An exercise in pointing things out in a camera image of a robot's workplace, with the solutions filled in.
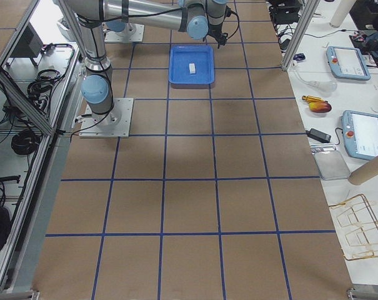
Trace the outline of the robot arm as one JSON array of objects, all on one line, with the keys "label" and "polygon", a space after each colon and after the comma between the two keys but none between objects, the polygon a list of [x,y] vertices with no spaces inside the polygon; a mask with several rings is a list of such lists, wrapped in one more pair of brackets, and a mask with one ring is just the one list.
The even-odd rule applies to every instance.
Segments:
[{"label": "robot arm", "polygon": [[120,21],[187,33],[192,39],[206,36],[225,45],[225,18],[231,13],[226,1],[179,1],[177,6],[152,1],[65,1],[79,23],[89,87],[94,98],[86,98],[93,114],[102,118],[114,108],[111,91],[112,66],[107,56],[102,25]]}]

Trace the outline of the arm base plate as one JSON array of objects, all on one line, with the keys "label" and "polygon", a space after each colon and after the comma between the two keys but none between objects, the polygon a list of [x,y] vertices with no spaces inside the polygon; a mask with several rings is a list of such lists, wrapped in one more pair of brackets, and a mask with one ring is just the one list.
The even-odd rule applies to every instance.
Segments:
[{"label": "arm base plate", "polygon": [[108,29],[105,35],[106,44],[141,43],[144,37],[144,25],[127,24],[123,31],[115,32]]},{"label": "arm base plate", "polygon": [[91,108],[86,105],[86,114],[91,116],[82,120],[82,131],[78,132],[82,138],[128,138],[130,133],[133,98],[114,98],[114,108],[101,121],[100,115],[92,115]]}]

